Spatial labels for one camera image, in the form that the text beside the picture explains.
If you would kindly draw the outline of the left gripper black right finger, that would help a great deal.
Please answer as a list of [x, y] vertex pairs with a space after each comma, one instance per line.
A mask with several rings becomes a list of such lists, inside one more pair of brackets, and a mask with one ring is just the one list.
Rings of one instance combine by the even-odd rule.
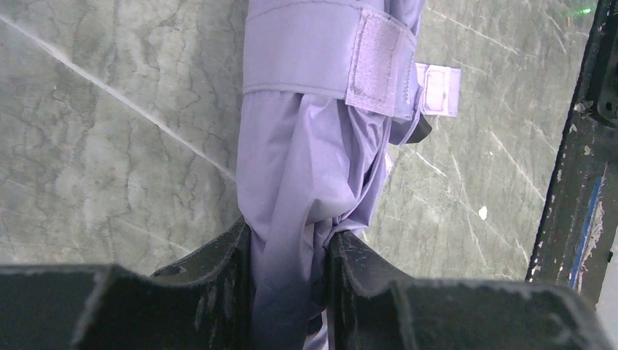
[[594, 311], [556, 285], [416, 279], [350, 232], [328, 256], [331, 349], [610, 349]]

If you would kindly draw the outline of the white and black folding umbrella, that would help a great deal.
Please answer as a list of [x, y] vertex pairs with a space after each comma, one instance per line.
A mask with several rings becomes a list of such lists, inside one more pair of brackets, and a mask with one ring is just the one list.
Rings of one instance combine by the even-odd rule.
[[324, 349], [335, 233], [366, 229], [388, 147], [432, 128], [415, 49], [422, 1], [250, 1], [238, 206], [251, 230], [251, 345]]

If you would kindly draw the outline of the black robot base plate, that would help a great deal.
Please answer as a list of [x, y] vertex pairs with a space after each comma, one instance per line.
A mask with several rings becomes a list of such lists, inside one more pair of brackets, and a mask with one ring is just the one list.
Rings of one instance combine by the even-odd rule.
[[601, 296], [617, 231], [617, 2], [598, 1], [526, 281]]

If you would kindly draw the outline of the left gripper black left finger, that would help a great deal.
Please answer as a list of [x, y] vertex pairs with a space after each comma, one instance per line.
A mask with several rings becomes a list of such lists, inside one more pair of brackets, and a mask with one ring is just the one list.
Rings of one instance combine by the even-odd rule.
[[3, 349], [247, 349], [243, 220], [151, 276], [118, 264], [1, 267]]

